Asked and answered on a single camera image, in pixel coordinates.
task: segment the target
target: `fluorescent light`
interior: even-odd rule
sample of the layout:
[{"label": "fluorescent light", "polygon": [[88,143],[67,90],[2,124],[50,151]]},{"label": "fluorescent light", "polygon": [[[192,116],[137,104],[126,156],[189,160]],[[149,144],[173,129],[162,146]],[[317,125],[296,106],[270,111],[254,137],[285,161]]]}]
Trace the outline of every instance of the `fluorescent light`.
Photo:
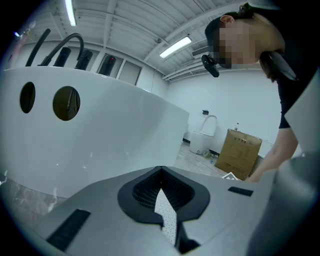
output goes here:
[{"label": "fluorescent light", "polygon": [[184,46],[186,46],[187,44],[190,44],[190,43],[191,43],[190,38],[189,37],[185,37],[185,38],[181,39],[179,42],[176,42],[174,45],[172,45],[168,49],[166,49],[163,53],[160,54],[160,57],[161,58],[165,58],[168,55],[170,55],[173,52],[175,52],[176,50],[178,50],[181,47],[184,47]]},{"label": "fluorescent light", "polygon": [[77,25],[72,0],[64,0],[71,26]]}]

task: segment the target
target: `black hose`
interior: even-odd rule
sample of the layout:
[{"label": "black hose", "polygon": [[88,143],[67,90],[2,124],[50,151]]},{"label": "black hose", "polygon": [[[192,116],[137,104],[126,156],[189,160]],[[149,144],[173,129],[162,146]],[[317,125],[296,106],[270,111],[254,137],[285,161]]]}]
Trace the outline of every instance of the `black hose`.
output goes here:
[{"label": "black hose", "polygon": [[53,56],[55,56],[55,54],[60,50],[60,48],[62,46],[64,46],[66,44],[66,42],[68,42],[71,38],[78,38],[80,41],[80,52],[78,55],[78,58],[76,60],[79,60],[83,50],[84,50],[84,40],[82,38],[82,36],[79,33],[72,33],[70,35],[68,35],[65,39],[63,39],[50,53],[48,56],[46,56],[44,58],[44,60],[41,62],[41,64],[39,66],[48,66],[49,63],[51,62],[51,59],[53,58]]},{"label": "black hose", "polygon": [[38,42],[36,42],[32,52],[31,52],[31,54],[30,54],[30,56],[29,56],[29,58],[28,58],[28,60],[27,60],[27,62],[25,64],[26,67],[30,67],[31,66],[31,64],[34,61],[34,58],[35,58],[40,46],[43,44],[44,40],[47,38],[47,36],[50,34],[50,32],[51,32],[51,30],[49,28],[47,28],[43,32],[42,36],[39,38]]}]

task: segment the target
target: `black slot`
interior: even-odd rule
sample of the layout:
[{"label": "black slot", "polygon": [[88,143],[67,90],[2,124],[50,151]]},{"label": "black slot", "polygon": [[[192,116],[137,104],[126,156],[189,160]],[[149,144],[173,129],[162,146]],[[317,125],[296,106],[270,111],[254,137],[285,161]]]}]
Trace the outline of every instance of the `black slot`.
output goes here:
[{"label": "black slot", "polygon": [[248,190],[248,189],[244,189],[244,188],[240,188],[240,187],[235,187],[235,186],[232,186],[228,189],[228,191],[230,192],[234,192],[234,193],[237,193],[237,194],[240,194],[240,195],[244,195],[244,196],[247,196],[247,197],[251,197],[253,191],[252,190]]},{"label": "black slot", "polygon": [[46,240],[61,251],[65,251],[91,213],[76,209]]}]

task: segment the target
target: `vent grille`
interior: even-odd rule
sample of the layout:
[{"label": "vent grille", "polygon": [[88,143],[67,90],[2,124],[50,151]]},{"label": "vent grille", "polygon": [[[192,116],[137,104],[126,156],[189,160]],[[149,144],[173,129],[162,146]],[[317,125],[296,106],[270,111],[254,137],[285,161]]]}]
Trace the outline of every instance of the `vent grille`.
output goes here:
[{"label": "vent grille", "polygon": [[204,53],[207,53],[207,52],[209,52],[208,46],[193,51],[192,52],[192,56],[194,57],[194,56],[197,56],[197,55],[200,55],[200,54],[204,54]]}]

